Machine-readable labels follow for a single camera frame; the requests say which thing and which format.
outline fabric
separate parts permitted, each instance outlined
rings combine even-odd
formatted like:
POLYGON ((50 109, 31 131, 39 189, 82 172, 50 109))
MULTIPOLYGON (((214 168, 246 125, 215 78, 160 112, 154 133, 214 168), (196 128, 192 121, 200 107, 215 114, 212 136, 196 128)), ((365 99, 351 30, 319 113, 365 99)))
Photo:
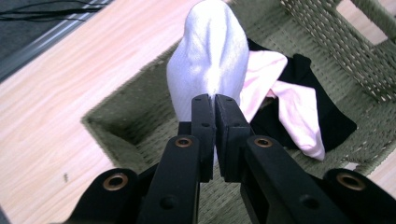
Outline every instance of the fabric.
POLYGON ((278 118, 296 146, 306 155, 324 159, 315 89, 278 81, 287 64, 284 55, 258 50, 249 53, 240 108, 251 122, 265 96, 278 98, 278 118))
MULTIPOLYGON (((268 50, 252 40, 249 40, 248 44, 250 50, 268 50)), ((310 64, 310 59, 295 54, 293 58, 288 58, 288 64, 278 80, 315 90, 320 136, 325 151, 329 151, 342 144, 357 129, 357 125, 335 106, 310 69, 310 64)), ((272 104, 258 111, 250 125, 255 134, 271 136, 284 147, 298 148, 279 121, 281 106, 280 99, 275 99, 272 104)))
POLYGON ((278 52, 260 50, 249 53, 239 106, 247 122, 253 120, 262 101, 282 74, 287 63, 286 57, 278 52))
POLYGON ((191 121, 191 99, 223 94, 240 103, 248 42, 230 8, 220 0, 195 5, 167 65, 167 83, 179 121, 191 121))

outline woven basket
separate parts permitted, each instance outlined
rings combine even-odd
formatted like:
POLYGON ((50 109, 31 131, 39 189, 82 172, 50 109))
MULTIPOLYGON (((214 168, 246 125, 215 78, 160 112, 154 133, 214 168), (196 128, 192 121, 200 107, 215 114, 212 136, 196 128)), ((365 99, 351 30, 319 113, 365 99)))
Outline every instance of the woven basket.
MULTIPOLYGON (((354 0, 389 39, 372 45, 335 9, 337 0, 240 0, 230 5, 247 36, 268 49, 303 54, 337 107, 358 124, 338 148, 314 161, 289 154, 310 174, 354 162, 368 175, 396 148, 396 20, 376 1, 354 0)), ((116 166, 140 173, 161 158, 177 120, 166 86, 166 64, 176 45, 90 111, 83 123, 116 166)), ((201 223, 249 223, 238 184, 201 186, 201 223)))

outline black garment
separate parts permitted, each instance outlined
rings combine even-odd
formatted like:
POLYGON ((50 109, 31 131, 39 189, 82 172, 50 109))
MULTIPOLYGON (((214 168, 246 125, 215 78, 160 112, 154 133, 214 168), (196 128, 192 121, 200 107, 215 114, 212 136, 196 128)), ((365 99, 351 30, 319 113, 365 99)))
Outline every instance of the black garment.
MULTIPOLYGON (((269 50, 248 39, 250 50, 269 50)), ((290 84, 314 88, 317 97, 318 124, 323 146, 329 151, 342 144, 356 129, 357 125, 335 106, 318 82, 310 68, 311 60, 300 54, 288 57, 288 64, 279 79, 290 84)), ((268 135, 288 148, 297 148, 286 129, 278 119, 278 100, 259 110, 250 122, 255 134, 268 135)))

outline black metal bracket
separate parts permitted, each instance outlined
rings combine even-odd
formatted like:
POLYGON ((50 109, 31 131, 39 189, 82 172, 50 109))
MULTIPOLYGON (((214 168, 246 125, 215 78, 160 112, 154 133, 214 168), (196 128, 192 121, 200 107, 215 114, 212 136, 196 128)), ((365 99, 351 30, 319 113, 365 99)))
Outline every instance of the black metal bracket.
POLYGON ((196 223, 215 145, 220 173, 241 183, 253 223, 396 223, 396 201, 379 186, 346 169, 308 175, 275 139, 251 131, 234 99, 217 95, 212 105, 200 95, 191 109, 158 165, 99 175, 65 223, 196 223))

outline pink cloth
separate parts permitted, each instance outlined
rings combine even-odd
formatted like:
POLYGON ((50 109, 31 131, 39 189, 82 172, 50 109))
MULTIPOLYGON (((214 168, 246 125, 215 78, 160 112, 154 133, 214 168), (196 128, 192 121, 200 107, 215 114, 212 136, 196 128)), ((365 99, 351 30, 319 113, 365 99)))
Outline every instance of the pink cloth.
POLYGON ((315 90, 278 81, 287 59, 273 51, 251 51, 247 63, 241 110, 251 122, 263 99, 279 100, 279 121, 296 146, 311 158, 323 161, 325 150, 318 125, 315 90))

